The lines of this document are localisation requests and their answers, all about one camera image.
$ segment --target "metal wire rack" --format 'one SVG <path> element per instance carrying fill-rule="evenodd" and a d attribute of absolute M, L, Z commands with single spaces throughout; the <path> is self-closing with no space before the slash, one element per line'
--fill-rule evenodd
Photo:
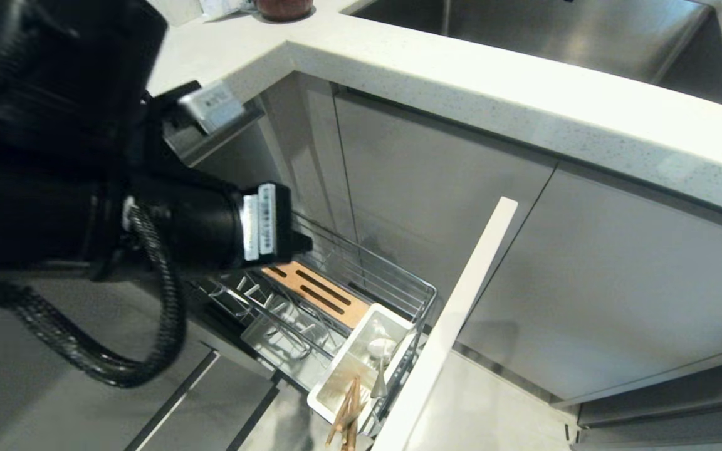
<path fill-rule="evenodd" d="M 368 303 L 380 303 L 418 332 L 390 380 L 390 395 L 377 400 L 362 429 L 385 418 L 419 354 L 419 337 L 436 299 L 436 288 L 406 269 L 333 233 L 317 222 L 295 214 L 295 229 L 313 240 L 313 250 L 297 257 L 330 282 Z M 350 329 L 315 308 L 261 271 L 225 274 L 198 283 L 219 308 L 247 326 L 241 336 L 272 365 L 306 390 L 327 368 L 350 334 Z"/>

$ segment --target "stainless steel sink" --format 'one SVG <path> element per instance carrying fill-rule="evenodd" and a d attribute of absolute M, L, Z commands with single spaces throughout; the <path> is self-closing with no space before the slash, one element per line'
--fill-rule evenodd
<path fill-rule="evenodd" d="M 690 0 L 378 0 L 353 15 L 722 103 L 717 14 Z"/>

